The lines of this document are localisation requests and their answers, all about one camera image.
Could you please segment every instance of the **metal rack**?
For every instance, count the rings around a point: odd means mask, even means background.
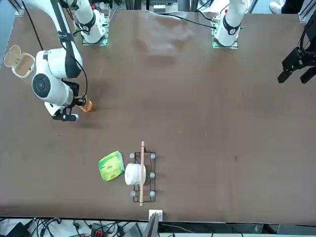
[[[144,165],[145,167],[150,166],[150,172],[146,177],[149,180],[149,190],[144,191],[143,195],[143,202],[155,202],[156,201],[156,195],[151,196],[151,192],[154,192],[156,194],[156,153],[155,152],[148,152],[144,151],[144,154],[149,156],[150,164]],[[134,164],[140,164],[141,159],[141,152],[135,152],[134,153]],[[133,202],[140,202],[140,188],[138,185],[133,186],[133,191],[135,192],[135,196],[133,196]]]

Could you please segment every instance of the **beige container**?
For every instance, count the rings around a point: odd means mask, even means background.
[[[32,78],[28,78],[34,69],[35,58],[28,53],[21,53],[19,46],[12,46],[4,57],[4,64],[12,68],[13,73],[25,83],[31,85]]]

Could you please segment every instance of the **black cable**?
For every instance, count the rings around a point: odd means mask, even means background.
[[[146,0],[146,10],[149,11],[150,0]]]
[[[201,24],[201,23],[196,22],[196,21],[191,21],[191,20],[189,20],[189,19],[187,19],[187,18],[184,18],[184,17],[182,17],[182,16],[177,16],[177,15],[169,15],[169,16],[174,16],[174,17],[177,17],[177,18],[179,18],[179,19],[182,19],[182,20],[185,20],[185,21],[188,21],[188,22],[191,22],[191,23],[200,25],[200,26],[205,26],[205,27],[212,28],[212,29],[215,29],[215,30],[216,30],[216,27],[215,27],[215,26],[209,26],[209,25]]]
[[[214,2],[214,0],[208,0],[206,3],[204,3],[202,6],[200,6],[196,11],[199,11],[202,7],[207,5],[209,2],[211,2],[211,4],[212,4]]]
[[[213,21],[213,18],[207,17],[207,16],[206,16],[203,12],[201,12],[200,10],[198,10],[197,12],[200,13],[206,20]]]
[[[80,30],[76,30],[74,33],[73,33],[73,36],[74,37],[76,37],[77,36],[77,34],[79,33],[79,32],[84,32],[85,34],[87,34],[87,35],[89,35],[90,34],[90,32],[89,31],[87,31],[87,30],[84,30],[84,29],[80,29]]]
[[[74,20],[73,14],[71,13],[71,10],[70,10],[70,8],[69,8],[68,0],[66,0],[66,3],[67,3],[66,11],[67,11],[68,15],[70,16],[70,18],[71,18],[72,20]]]
[[[126,222],[126,223],[125,223],[124,225],[122,225],[122,226],[119,226],[119,225],[117,224],[117,227],[118,227],[117,232],[116,232],[115,235],[113,235],[112,237],[118,236],[119,228],[121,228],[121,229],[123,230],[123,228],[124,228],[127,224],[129,224],[129,223],[131,223],[131,221]]]
[[[27,15],[29,16],[29,19],[30,19],[30,22],[31,22],[31,24],[32,24],[32,26],[33,26],[33,29],[34,29],[34,32],[35,32],[36,38],[38,38],[38,42],[39,42],[40,48],[41,48],[41,50],[44,50],[44,49],[43,49],[43,46],[42,46],[42,44],[41,44],[41,42],[40,42],[40,39],[39,39],[38,33],[37,33],[36,29],[35,29],[35,26],[34,26],[33,20],[31,19],[31,16],[30,16],[30,14],[29,14],[29,11],[27,10],[27,8],[26,8],[26,6],[25,6],[25,4],[24,4],[24,2],[23,2],[23,1],[22,1],[22,4],[23,4],[23,6],[24,6],[24,9],[25,9],[25,11],[26,11]]]
[[[223,11],[226,7],[228,7],[228,5],[229,5],[229,4],[227,4],[227,5],[220,11],[220,13],[222,13],[222,11]]]
[[[209,226],[208,233],[213,233],[213,228],[211,225]]]
[[[77,228],[75,227],[76,231],[77,231],[77,234],[78,236],[81,236],[81,234],[79,233],[79,231],[77,230]]]
[[[86,95],[87,95],[87,92],[88,92],[88,77],[87,77],[87,74],[85,73],[85,70],[84,68],[82,67],[82,65],[78,62],[78,60],[73,57],[72,55],[70,55],[72,59],[74,59],[74,61],[80,66],[81,70],[83,71],[84,73],[84,77],[85,77],[85,92],[83,94],[83,96],[81,97],[81,99],[83,99]]]
[[[300,39],[300,49],[302,51],[303,54],[307,55],[307,56],[315,56],[316,55],[316,52],[308,52],[304,49],[304,38],[305,38],[305,34],[306,34],[306,30],[311,26],[311,24],[303,30],[303,33],[301,35],[301,39]]]
[[[83,222],[89,227],[89,229],[92,229],[92,225],[89,225],[85,220]]]
[[[103,226],[102,226],[102,222],[100,221],[100,225],[102,227],[102,233],[104,233],[104,229],[103,229]]]
[[[171,230],[171,232],[172,232],[172,235],[170,235],[170,236],[168,236],[168,237],[175,237],[176,235],[174,234],[174,232],[173,232],[173,230],[169,227],[169,226],[158,226],[158,229],[159,228],[167,228],[167,229],[169,229],[169,230]]]
[[[118,6],[122,5],[122,1],[121,1],[121,0],[114,0],[114,2],[115,2]]]
[[[39,222],[40,222],[40,220],[38,220],[37,225],[36,225],[36,233],[37,233],[38,237],[40,237],[39,236]]]
[[[242,232],[237,232],[237,231],[235,230],[235,228],[234,228],[234,227],[232,227],[232,230],[233,230],[233,233],[236,233],[236,234],[241,234],[241,237],[243,237]]]
[[[44,221],[44,223],[43,223],[43,225],[44,225],[44,230],[48,230],[48,232],[49,232],[49,235],[50,235],[50,237],[54,237],[54,235],[51,233],[51,231],[50,231],[50,229],[49,229],[49,224],[51,223],[51,222],[49,222],[49,220],[45,220]]]

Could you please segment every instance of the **table surface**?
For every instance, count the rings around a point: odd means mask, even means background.
[[[60,47],[50,18],[30,12],[43,47]],[[118,11],[107,47],[78,44],[95,110],[73,123],[52,120],[2,66],[0,215],[138,220],[162,209],[172,221],[315,223],[316,82],[277,82],[303,26],[271,14],[242,24],[238,50],[212,49],[208,28]],[[26,15],[13,44],[40,50]],[[143,207],[124,176],[98,171],[115,150],[127,165],[141,141],[157,154],[156,202]]]

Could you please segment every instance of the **cable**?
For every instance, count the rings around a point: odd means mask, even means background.
[[[182,19],[182,20],[185,20],[185,21],[188,21],[188,22],[191,22],[191,23],[200,25],[200,26],[205,26],[205,27],[212,28],[212,29],[215,29],[215,30],[216,30],[216,27],[215,27],[215,26],[209,26],[209,25],[201,24],[201,23],[199,23],[199,22],[191,21],[191,20],[189,20],[189,19],[187,19],[187,18],[184,18],[184,17],[182,17],[182,16],[177,16],[177,15],[169,15],[169,16],[174,16],[174,17],[177,17],[177,18],[179,18],[179,19]]]
[[[71,10],[70,10],[70,8],[69,8],[68,0],[66,0],[66,3],[67,3],[66,11],[67,11],[68,15],[70,16],[70,18],[71,18],[72,20],[74,20],[73,14],[71,13]]]
[[[174,232],[173,232],[173,230],[169,227],[169,226],[159,226],[158,227],[158,229],[160,228],[160,227],[166,227],[166,228],[168,228],[171,232],[172,232],[172,235],[170,235],[170,236],[168,236],[168,237],[175,237],[175,234],[174,234]]]
[[[100,225],[102,227],[102,232],[104,233],[104,229],[103,229],[103,226],[102,226],[102,222],[100,221]]]
[[[38,34],[37,34],[37,31],[36,31],[36,29],[35,29],[35,27],[34,27],[33,20],[31,19],[31,16],[30,16],[30,14],[29,14],[27,8],[25,7],[24,2],[22,2],[22,4],[23,4],[23,6],[24,6],[24,8],[25,8],[25,10],[26,10],[26,12],[27,12],[27,14],[28,14],[28,16],[29,16],[29,19],[30,19],[30,22],[31,22],[31,24],[32,24],[32,26],[33,26],[34,32],[35,32],[35,34],[36,34],[36,37],[38,38],[40,47],[41,47],[41,49],[43,50],[43,46],[42,46],[42,44],[41,44],[41,42],[40,42],[39,36],[38,36]],[[61,46],[62,46],[62,47],[64,48],[64,50],[67,52],[67,49],[64,47],[64,45],[61,44]],[[72,55],[71,55],[71,57],[72,57],[72,59],[74,59],[75,62],[79,65],[80,69],[83,71],[84,76],[85,76],[85,93],[84,93],[83,96],[81,97],[81,99],[83,99],[84,97],[86,97],[87,92],[88,92],[88,78],[87,78],[87,74],[85,73],[84,68],[83,68],[82,65],[78,62],[78,60],[77,60],[75,57],[73,57]]]
[[[311,24],[303,30],[303,33],[301,35],[301,38],[300,38],[300,49],[302,51],[303,54],[307,55],[307,56],[315,56],[316,55],[316,52],[308,52],[304,49],[303,47],[303,44],[304,44],[304,38],[305,38],[305,34],[306,34],[306,30],[311,26]]]
[[[61,44],[61,46],[64,48],[64,50],[67,52],[67,49],[64,47],[63,44]],[[74,61],[79,65],[80,69],[83,71],[84,73],[84,77],[85,77],[85,93],[83,94],[83,96],[81,97],[81,99],[83,99],[86,95],[87,95],[87,92],[88,92],[88,78],[87,78],[87,74],[85,73],[85,70],[83,68],[83,66],[78,62],[78,60],[73,57],[72,55],[70,55],[72,59],[74,59]]]
[[[76,30],[76,31],[73,33],[73,36],[76,37],[76,36],[77,36],[77,33],[81,32],[81,31],[84,32],[84,33],[87,34],[87,35],[90,34],[89,31],[84,30],[84,29],[80,29],[80,30]]]
[[[85,220],[83,220],[83,222],[89,227],[89,229],[92,229],[92,225],[88,225],[88,223]]]
[[[116,232],[115,235],[113,235],[112,237],[118,236],[119,228],[121,228],[121,229],[123,230],[123,228],[124,228],[127,224],[129,224],[129,223],[131,223],[131,221],[126,222],[126,223],[125,223],[124,225],[122,225],[122,226],[119,226],[119,224],[117,224],[117,227],[118,227],[117,232]]]
[[[197,11],[198,13],[201,13],[202,16],[206,19],[206,20],[209,20],[209,21],[213,21],[213,17],[207,17],[203,12],[201,12],[200,10]]]
[[[208,0],[206,3],[204,3],[202,6],[200,6],[196,11],[199,11],[202,7],[207,5],[210,1],[211,1],[210,6],[211,6],[211,4],[214,2],[214,0]]]
[[[229,5],[229,4],[227,4],[219,13],[222,13],[222,11],[223,11],[226,7],[228,7],[228,5]]]
[[[35,26],[34,26],[33,20],[31,19],[30,13],[29,13],[29,11],[27,10],[27,8],[26,8],[26,6],[25,6],[25,4],[24,4],[24,2],[23,2],[23,1],[22,1],[22,4],[23,4],[23,6],[24,6],[24,9],[25,9],[25,11],[26,11],[27,15],[29,16],[29,19],[30,19],[30,22],[31,22],[32,27],[33,27],[33,29],[34,29],[34,32],[35,32],[36,38],[38,39],[38,42],[39,42],[40,48],[41,48],[41,50],[43,51],[43,50],[44,50],[44,49],[43,49],[43,46],[42,46],[42,44],[41,44],[41,42],[40,42],[40,39],[39,39],[38,33],[37,33],[36,29],[35,29]]]
[[[49,235],[50,235],[50,237],[54,237],[54,235],[51,233],[51,231],[50,231],[50,229],[49,229],[49,224],[51,223],[48,223],[49,222],[49,220],[40,220],[41,221],[41,223],[44,225],[44,227],[43,227],[43,229],[40,231],[40,233],[43,233],[43,234],[41,234],[41,237],[42,236],[44,236],[44,233],[45,233],[45,230],[47,229],[48,230],[48,232],[49,232]]]
[[[146,10],[149,11],[150,0],[146,0]]]
[[[114,17],[114,14],[120,9],[121,6],[118,6],[117,8],[115,8],[113,14],[111,14],[111,18],[110,18],[109,22],[111,22],[112,18]]]
[[[243,237],[242,232],[237,232],[237,231],[235,230],[235,228],[234,228],[234,227],[232,227],[232,230],[233,230],[233,233],[236,233],[236,234],[241,234],[241,237]]]
[[[170,224],[161,224],[161,225],[162,225],[162,226],[169,226],[169,227],[179,228],[179,229],[182,229],[182,230],[184,230],[184,231],[186,231],[186,232],[194,233],[194,234],[195,234],[195,232],[190,231],[190,230],[187,230],[187,229],[185,229],[185,228],[183,228],[183,227],[181,227],[181,226],[175,226],[175,225],[170,225]]]

